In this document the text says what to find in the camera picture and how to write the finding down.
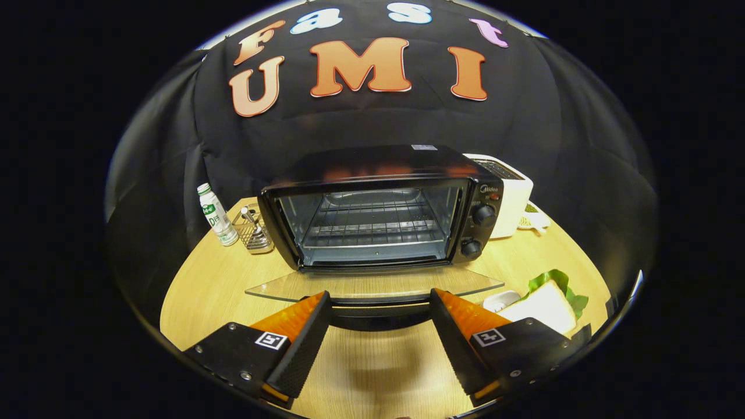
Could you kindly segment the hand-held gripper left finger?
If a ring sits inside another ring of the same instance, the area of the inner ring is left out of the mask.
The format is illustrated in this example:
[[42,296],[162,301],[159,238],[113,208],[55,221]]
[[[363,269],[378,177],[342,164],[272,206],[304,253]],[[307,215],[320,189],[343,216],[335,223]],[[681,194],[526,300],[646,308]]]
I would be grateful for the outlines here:
[[330,295],[319,292],[250,326],[226,323],[184,353],[245,395],[290,408],[331,318]]

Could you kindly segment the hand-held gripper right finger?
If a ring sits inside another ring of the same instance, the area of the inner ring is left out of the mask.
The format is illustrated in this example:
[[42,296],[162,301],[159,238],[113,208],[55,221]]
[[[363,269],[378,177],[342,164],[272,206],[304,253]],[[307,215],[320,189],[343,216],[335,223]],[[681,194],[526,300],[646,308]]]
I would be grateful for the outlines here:
[[538,320],[511,321],[433,288],[430,314],[455,375],[473,406],[508,399],[554,377],[585,346]]

